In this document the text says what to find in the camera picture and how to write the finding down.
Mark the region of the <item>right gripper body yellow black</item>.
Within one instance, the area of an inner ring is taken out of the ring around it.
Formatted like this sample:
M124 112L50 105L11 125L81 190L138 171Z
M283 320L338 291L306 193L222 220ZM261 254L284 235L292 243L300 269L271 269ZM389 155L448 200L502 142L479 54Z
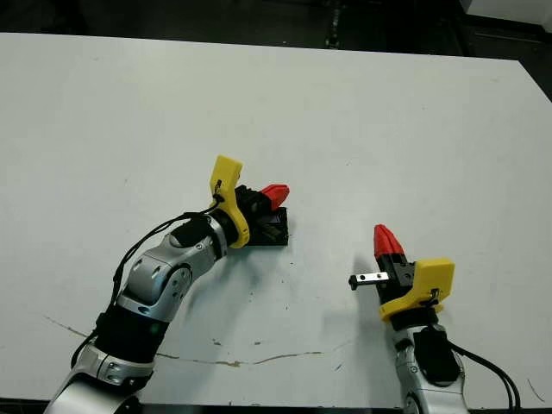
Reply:
M379 317L393 329L431 325L452 291L455 264L449 259L409 262L404 254L382 254L379 271L353 274L348 284L354 291L375 285L379 296Z

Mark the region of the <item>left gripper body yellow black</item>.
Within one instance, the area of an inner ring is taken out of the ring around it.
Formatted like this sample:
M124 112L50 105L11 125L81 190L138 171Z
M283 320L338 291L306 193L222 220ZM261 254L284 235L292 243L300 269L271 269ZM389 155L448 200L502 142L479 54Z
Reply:
M210 216L222 227L230 248L269 247L276 244L276 211L262 190L239 185L242 163L227 156L216 157L210 176L213 199Z

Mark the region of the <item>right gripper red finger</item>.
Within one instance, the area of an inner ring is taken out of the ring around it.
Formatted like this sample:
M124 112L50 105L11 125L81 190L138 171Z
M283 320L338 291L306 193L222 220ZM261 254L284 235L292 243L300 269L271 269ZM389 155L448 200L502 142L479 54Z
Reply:
M386 235L386 244L384 248L386 268L406 267L408 265L408 260L401 243L389 228L385 227L384 232Z
M386 263L392 257L393 249L389 239L389 229L384 224L374 226L373 250L379 270L385 271Z

